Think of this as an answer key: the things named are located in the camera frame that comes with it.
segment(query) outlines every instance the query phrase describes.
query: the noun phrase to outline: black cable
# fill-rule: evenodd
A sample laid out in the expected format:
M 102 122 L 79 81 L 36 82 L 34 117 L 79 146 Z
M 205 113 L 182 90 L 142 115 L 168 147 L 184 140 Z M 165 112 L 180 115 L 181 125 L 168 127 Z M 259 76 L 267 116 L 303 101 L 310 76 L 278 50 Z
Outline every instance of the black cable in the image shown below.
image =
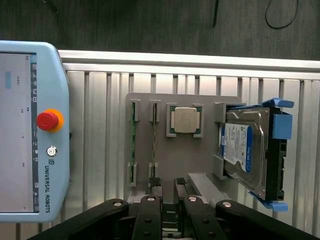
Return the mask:
M 213 27 L 213 28 L 215 28 L 215 26 L 217 25 L 218 6 L 219 6 L 219 0 L 215 0 L 214 15 L 213 15 L 213 24 L 212 24 L 212 27 Z
M 290 24 L 292 24 L 294 22 L 294 20 L 296 19 L 296 16 L 297 16 L 297 12 L 298 12 L 299 0 L 296 0 L 295 13 L 294 13 L 293 19 L 288 24 L 286 24 L 284 26 L 272 26 L 269 23 L 268 18 L 267 18 L 267 13 L 268 13 L 268 10 L 269 10 L 271 2 L 272 2 L 272 0 L 270 0 L 270 2 L 268 3 L 268 6 L 266 7 L 266 10 L 265 10 L 265 13 L 264 13 L 264 20 L 265 20 L 265 23 L 268 25 L 269 28 L 274 29 L 274 30 L 284 29 L 284 28 L 288 27 Z
M 54 14 L 57 15 L 59 13 L 59 8 L 51 0 L 42 0 L 42 2 L 46 4 Z
M 51 0 L 41 0 L 48 8 L 51 10 L 51 12 L 54 14 L 54 20 L 56 23 L 56 26 L 58 28 L 58 37 L 59 37 L 59 46 L 60 48 L 70 48 L 70 41 L 68 38 L 67 31 L 65 29 L 65 25 L 61 23 L 60 17 L 61 14 L 59 12 L 59 8 L 51 1 Z

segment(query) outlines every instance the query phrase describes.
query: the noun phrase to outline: emergency stop button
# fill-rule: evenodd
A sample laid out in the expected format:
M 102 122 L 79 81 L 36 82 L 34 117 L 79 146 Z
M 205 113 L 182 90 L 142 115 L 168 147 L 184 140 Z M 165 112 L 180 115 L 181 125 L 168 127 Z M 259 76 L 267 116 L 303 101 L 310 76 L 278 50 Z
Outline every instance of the emergency stop button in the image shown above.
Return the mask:
M 58 116 L 51 111 L 40 113 L 36 118 L 36 125 L 43 131 L 51 132 L 59 124 Z

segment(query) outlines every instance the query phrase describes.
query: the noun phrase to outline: bolt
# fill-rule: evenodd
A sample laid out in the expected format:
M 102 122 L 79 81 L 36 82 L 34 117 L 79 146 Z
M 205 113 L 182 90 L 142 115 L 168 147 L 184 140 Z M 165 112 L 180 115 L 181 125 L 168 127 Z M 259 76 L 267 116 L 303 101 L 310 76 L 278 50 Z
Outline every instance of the bolt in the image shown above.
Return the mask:
M 230 208 L 232 205 L 231 205 L 230 202 L 224 201 L 224 202 L 222 203 L 222 206 L 224 206 L 225 208 Z
M 197 201 L 197 198 L 194 196 L 190 196 L 190 197 L 188 197 L 188 200 L 191 202 L 195 202 L 195 201 Z

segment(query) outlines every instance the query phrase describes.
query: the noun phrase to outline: screw head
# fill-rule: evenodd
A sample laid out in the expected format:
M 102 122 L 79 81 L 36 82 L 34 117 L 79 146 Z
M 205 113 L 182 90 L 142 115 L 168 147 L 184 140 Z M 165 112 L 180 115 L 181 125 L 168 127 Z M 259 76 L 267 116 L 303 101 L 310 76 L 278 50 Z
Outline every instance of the screw head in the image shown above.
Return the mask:
M 57 155 L 58 150 L 55 146 L 50 146 L 46 149 L 46 154 L 48 154 L 48 156 L 50 157 L 54 157 L 55 155 Z
M 188 197 L 188 200 L 191 202 L 195 202 L 195 201 L 197 201 L 197 198 L 194 196 L 190 196 L 190 197 Z
M 225 208 L 230 208 L 232 205 L 231 205 L 230 202 L 224 201 L 224 202 L 222 203 L 222 206 L 224 206 Z

